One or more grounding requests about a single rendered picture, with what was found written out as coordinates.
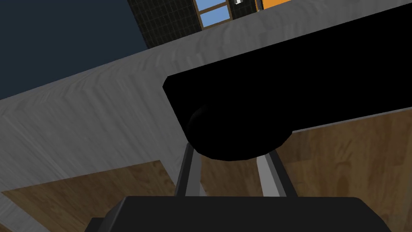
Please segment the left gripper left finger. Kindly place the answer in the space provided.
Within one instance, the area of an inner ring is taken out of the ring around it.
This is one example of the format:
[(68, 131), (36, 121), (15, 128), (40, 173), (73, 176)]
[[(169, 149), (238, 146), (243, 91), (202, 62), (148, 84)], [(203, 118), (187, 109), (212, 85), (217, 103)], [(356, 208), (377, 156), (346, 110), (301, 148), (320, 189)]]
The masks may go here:
[(186, 145), (179, 177), (176, 183), (175, 196), (199, 197), (207, 195), (200, 182), (202, 169), (201, 156), (201, 154), (194, 150), (190, 143)]

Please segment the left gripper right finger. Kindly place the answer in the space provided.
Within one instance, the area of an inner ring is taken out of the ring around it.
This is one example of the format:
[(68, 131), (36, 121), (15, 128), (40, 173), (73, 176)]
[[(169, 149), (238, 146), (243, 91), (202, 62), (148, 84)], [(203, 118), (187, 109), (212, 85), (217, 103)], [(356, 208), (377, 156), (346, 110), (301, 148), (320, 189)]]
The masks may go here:
[(298, 196), (276, 150), (257, 157), (256, 162), (263, 196)]

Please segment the black round knob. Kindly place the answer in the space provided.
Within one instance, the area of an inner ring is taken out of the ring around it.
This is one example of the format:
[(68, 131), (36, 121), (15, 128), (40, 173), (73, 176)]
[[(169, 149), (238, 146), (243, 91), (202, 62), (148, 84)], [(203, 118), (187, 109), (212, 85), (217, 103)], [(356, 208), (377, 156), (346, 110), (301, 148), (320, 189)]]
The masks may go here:
[(222, 161), (249, 160), (268, 154), (290, 137), (289, 119), (263, 106), (205, 104), (196, 110), (186, 135), (205, 157)]

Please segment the wooden framed window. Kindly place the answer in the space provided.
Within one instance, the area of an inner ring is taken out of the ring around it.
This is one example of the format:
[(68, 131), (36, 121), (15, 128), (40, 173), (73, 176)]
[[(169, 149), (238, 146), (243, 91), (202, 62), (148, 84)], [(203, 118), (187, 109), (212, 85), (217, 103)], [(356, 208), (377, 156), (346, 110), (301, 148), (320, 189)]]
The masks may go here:
[(229, 0), (192, 0), (202, 30), (233, 19)]

